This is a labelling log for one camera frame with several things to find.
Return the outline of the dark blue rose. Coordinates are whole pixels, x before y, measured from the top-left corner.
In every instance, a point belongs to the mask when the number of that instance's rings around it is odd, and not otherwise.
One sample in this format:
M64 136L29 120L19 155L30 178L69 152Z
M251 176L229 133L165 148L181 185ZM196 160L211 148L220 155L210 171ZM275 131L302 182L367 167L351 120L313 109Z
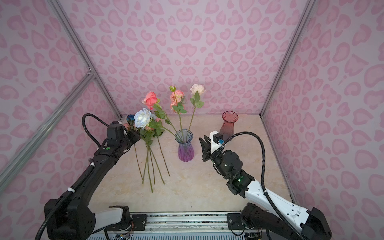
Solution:
M130 125L134 124L135 123L135 115L127 115L127 123L129 123Z

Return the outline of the white blue rose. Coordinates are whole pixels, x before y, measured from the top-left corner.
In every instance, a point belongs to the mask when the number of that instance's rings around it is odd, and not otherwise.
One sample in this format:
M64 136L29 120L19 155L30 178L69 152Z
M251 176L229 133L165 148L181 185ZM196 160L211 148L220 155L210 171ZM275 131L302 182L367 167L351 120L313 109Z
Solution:
M143 108L134 115L134 124L135 128L139 131L141 139L145 142L145 146L148 152L146 159L149 159L149 164L153 169L153 174L155 174L154 166L156 165L160 176L162 176L161 170L152 149L152 144L154 141L158 140L159 137L166 131L162 120L153 114L149 109Z

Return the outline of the purple blue glass vase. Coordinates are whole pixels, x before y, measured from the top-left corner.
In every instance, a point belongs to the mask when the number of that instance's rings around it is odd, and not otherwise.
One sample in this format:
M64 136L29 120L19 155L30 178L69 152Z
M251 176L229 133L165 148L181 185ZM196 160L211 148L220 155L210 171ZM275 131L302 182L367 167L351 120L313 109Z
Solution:
M192 146L193 133L187 129L179 130L175 134L175 140L179 144L179 159L183 162L190 162L195 156L195 151Z

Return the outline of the pink red rose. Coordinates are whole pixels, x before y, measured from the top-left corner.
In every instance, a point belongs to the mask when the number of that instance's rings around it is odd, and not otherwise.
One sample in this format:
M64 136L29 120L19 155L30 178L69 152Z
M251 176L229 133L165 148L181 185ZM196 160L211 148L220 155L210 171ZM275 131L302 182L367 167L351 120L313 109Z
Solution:
M168 114L166 113L165 110L162 109L160 106L160 100L158 99L156 93L154 92L149 92L145 98L142 100L143 104L147 106L150 110L153 110L155 113L155 116L157 117L157 120L164 120L166 124L170 125L174 132L177 131L175 126L172 124Z

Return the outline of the cream pink rose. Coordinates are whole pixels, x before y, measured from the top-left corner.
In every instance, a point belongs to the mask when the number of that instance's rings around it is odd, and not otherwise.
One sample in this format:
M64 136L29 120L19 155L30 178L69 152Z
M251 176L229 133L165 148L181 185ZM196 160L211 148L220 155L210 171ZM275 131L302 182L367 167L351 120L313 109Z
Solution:
M202 101L202 95L206 91L206 88L204 85L194 84L192 85L190 90L192 93L191 103L193 105L193 113L189 125L189 130L191 129L196 109L200 109L204 106L204 102Z

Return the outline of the pink peony flower stem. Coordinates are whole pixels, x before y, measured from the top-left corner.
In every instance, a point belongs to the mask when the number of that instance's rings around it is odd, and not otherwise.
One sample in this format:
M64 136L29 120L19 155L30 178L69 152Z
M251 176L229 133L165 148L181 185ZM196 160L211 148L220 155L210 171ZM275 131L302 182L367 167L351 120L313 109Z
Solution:
M169 89L171 91L171 109L178 114L179 123L181 130L183 129L182 124L182 114L186 114L187 110L185 109L185 94L181 90L178 90L176 86L170 85Z

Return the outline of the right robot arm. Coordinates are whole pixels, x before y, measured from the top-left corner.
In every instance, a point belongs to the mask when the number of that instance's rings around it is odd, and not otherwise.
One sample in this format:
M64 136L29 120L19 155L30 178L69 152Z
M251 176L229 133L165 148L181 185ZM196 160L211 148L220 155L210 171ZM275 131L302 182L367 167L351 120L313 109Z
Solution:
M260 181L243 170L237 153L226 150L227 143L235 137L249 135L256 138L262 150ZM240 214L246 230L262 229L266 234L277 234L287 240L330 240L331 228L324 213L308 210L280 197L265 186L266 151L261 138L252 132L239 132L227 140L217 132L199 139L203 162L211 161L215 171L227 180L227 187L235 196L249 200Z

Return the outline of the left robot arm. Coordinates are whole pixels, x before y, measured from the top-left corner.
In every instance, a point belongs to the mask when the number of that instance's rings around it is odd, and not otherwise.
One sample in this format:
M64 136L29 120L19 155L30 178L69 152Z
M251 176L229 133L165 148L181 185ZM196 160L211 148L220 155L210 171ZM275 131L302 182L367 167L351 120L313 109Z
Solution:
M127 130L116 121L110 124L107 138L86 170L59 198L45 204L45 220L35 238L40 239L47 231L50 240L85 240L97 230L97 218L89 202L105 175L140 138L137 130Z

